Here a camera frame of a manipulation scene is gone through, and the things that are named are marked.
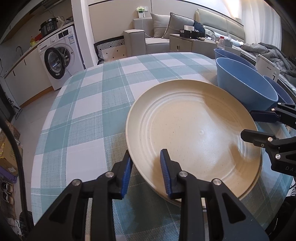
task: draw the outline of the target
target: checkered tablecloth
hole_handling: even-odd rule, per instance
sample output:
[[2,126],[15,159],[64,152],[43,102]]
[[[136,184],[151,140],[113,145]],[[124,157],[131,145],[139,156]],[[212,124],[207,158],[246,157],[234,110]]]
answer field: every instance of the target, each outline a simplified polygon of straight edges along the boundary
[[[124,58],[72,76],[47,115],[34,158],[31,199],[34,222],[76,178],[96,179],[122,160],[130,107],[144,91],[167,80],[217,84],[215,60],[195,53]],[[290,137],[279,124],[259,130]],[[292,177],[273,172],[267,153],[258,183],[243,203],[266,228],[281,206]],[[133,167],[128,193],[113,201],[117,240],[178,240],[180,209],[159,197]],[[89,221],[86,234],[89,234]]]

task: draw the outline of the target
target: nightstand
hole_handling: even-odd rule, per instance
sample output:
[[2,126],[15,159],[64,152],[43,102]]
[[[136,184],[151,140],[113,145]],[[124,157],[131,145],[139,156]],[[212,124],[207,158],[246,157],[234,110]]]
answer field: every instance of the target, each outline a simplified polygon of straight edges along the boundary
[[170,52],[193,52],[215,59],[214,49],[216,48],[217,44],[208,39],[200,41],[182,38],[179,34],[170,34]]

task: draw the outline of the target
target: window curtain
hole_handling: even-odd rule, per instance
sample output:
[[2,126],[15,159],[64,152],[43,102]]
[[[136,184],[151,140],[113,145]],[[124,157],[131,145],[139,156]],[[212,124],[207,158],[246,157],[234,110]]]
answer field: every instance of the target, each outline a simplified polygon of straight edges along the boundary
[[281,18],[264,0],[241,0],[246,43],[266,43],[281,49]]

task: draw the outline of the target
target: floor tile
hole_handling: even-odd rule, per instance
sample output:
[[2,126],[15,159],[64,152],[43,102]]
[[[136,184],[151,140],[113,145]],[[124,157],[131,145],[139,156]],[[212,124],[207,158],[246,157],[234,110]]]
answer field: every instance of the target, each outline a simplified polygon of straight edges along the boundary
[[58,91],[52,91],[23,108],[23,114],[28,123],[47,116]]
[[[31,207],[31,183],[25,183],[26,188],[26,199],[27,199],[27,209],[32,211]],[[17,183],[14,184],[14,202],[15,202],[15,215],[17,220],[19,219],[20,213],[22,211],[22,205],[20,201],[20,182],[19,178],[17,178]]]
[[25,181],[31,182],[34,155],[46,116],[29,123],[20,135],[20,143],[23,148],[23,167]]
[[[54,102],[58,91],[51,91],[23,108],[13,125],[20,132],[20,143],[23,148],[23,169],[28,210],[31,211],[31,176],[34,155],[39,136],[46,116]],[[20,201],[19,180],[14,185],[15,213],[17,219],[22,211]]]

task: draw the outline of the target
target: headboard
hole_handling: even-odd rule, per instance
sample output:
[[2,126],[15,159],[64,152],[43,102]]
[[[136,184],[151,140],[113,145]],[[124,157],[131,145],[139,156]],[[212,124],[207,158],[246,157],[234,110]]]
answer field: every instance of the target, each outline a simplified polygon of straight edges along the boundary
[[195,20],[212,31],[225,36],[230,35],[235,40],[245,42],[246,36],[242,24],[200,8],[195,12]]

